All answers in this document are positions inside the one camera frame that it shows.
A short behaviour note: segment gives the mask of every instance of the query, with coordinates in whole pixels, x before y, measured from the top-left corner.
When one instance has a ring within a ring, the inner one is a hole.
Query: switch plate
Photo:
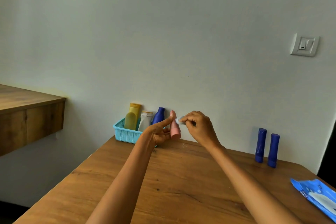
[[[314,57],[320,37],[306,37],[301,34],[295,34],[291,55]]]

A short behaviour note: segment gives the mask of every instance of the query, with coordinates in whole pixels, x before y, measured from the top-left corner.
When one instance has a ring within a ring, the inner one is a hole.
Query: person's right hand
[[[179,121],[185,122],[191,136],[207,150],[221,145],[210,118],[202,112],[192,111]]]

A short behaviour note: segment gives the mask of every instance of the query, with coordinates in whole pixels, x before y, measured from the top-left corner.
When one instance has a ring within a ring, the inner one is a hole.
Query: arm
[[[209,117],[200,111],[193,111],[180,121],[185,122],[190,134],[220,165],[258,224],[302,224],[294,213],[230,157],[218,141]]]
[[[131,222],[152,151],[155,145],[170,139],[170,129],[163,128],[175,118],[169,117],[146,128],[86,224]]]

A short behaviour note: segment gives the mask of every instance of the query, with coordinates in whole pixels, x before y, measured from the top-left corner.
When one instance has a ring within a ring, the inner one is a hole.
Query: blue basket
[[[139,128],[140,119],[138,120],[138,124],[136,129]],[[124,128],[125,118],[119,120],[116,124],[113,125],[115,129],[115,138],[118,141],[128,142],[128,143],[136,143],[139,136],[142,134],[141,131],[130,130]]]

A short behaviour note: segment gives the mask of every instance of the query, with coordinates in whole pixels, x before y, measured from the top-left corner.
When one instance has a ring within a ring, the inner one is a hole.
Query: blue bottle
[[[157,113],[154,115],[152,124],[158,123],[165,119],[165,108],[159,107]]]
[[[269,149],[267,164],[272,168],[276,168],[277,166],[279,140],[280,136],[278,134],[271,134],[271,147]]]
[[[255,161],[262,163],[264,159],[265,141],[267,130],[259,128],[257,148],[255,150]]]

